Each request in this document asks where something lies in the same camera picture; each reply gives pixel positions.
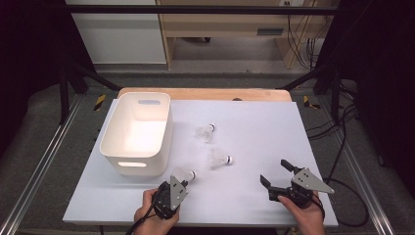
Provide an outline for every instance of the bin handle cutout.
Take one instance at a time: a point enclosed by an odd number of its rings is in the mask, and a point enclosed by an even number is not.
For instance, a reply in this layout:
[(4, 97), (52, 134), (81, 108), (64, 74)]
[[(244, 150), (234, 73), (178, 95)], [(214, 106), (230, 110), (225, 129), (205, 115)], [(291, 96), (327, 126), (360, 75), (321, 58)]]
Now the bin handle cutout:
[(140, 105), (161, 105), (159, 100), (138, 100)]
[(121, 166), (129, 166), (129, 167), (146, 167), (146, 164), (143, 163), (129, 163), (129, 162), (118, 162)]

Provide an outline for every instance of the white plastic bin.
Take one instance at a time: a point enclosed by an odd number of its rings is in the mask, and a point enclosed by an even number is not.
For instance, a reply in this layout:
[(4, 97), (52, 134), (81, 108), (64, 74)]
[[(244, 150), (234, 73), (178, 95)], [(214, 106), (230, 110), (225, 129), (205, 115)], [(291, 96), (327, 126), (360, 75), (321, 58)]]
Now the white plastic bin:
[(121, 174), (160, 175), (167, 166), (172, 133), (167, 94), (128, 92), (118, 99), (100, 151)]

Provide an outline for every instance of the metal rail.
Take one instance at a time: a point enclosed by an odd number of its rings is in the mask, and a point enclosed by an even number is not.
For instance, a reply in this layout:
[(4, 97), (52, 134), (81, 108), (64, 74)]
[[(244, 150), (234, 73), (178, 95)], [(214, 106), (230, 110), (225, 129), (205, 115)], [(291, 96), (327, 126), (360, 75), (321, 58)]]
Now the metal rail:
[(37, 189), (39, 188), (52, 160), (55, 158), (55, 155), (58, 152), (59, 147), (61, 146), (68, 132), (68, 129), (76, 115), (82, 98), (83, 95), (75, 95), (75, 98), (70, 107), (70, 113), (67, 120), (63, 124), (59, 125), (54, 137), (49, 143), (48, 148), (46, 149), (39, 164), (37, 165), (36, 170), (28, 180), (21, 196), (19, 197), (12, 211), (9, 213), (8, 217), (0, 227), (1, 235), (13, 235), (18, 230), (18, 227), (21, 224), (22, 219), (27, 209), (29, 208), (31, 201), (34, 198)]
[[(327, 97), (318, 97), (318, 100), (326, 116), (328, 118), (331, 118), (329, 109), (330, 105), (327, 101)], [(344, 136), (345, 134), (341, 129), (336, 131), (336, 139), (339, 143), (339, 146), (342, 145)], [(360, 196), (366, 202), (373, 224), (378, 230), (378, 233), (382, 235), (393, 235), (394, 232), (391, 223), (389, 222), (388, 217), (382, 209), (382, 206), (379, 203), (379, 200), (376, 197), (376, 194), (369, 183), (369, 180), (367, 179), (359, 163), (354, 157), (353, 151), (351, 150), (347, 142), (345, 142), (343, 152), (348, 170), (350, 171), (350, 174), (353, 177), (354, 183), (356, 184)]]

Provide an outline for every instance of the wall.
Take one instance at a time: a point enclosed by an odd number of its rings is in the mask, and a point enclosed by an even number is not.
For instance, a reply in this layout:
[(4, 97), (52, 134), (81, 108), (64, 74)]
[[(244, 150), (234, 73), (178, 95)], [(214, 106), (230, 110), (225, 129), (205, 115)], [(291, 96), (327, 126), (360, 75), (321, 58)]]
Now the wall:
[[(67, 0), (67, 4), (156, 5), (152, 0)], [(156, 14), (72, 14), (94, 64), (165, 64)]]

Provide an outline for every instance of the black clamp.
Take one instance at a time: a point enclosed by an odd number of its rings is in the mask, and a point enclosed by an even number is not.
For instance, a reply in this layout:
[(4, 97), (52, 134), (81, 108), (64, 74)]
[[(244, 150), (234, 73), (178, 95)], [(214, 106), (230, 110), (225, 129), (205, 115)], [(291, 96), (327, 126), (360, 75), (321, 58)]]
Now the black clamp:
[(260, 183), (268, 190), (269, 200), (280, 202), (278, 196), (284, 196), (291, 199), (299, 208), (306, 209), (310, 206), (313, 191), (333, 194), (335, 191), (317, 178), (308, 168), (298, 168), (291, 165), (286, 160), (281, 160), (281, 166), (289, 172), (294, 172), (291, 180), (291, 187), (279, 188), (271, 186), (271, 183), (264, 177), (260, 176)]
[(158, 192), (152, 198), (154, 210), (159, 218), (170, 219), (176, 214), (188, 194), (187, 185), (187, 181), (179, 182), (176, 177), (171, 176), (170, 183), (165, 181), (159, 186)]

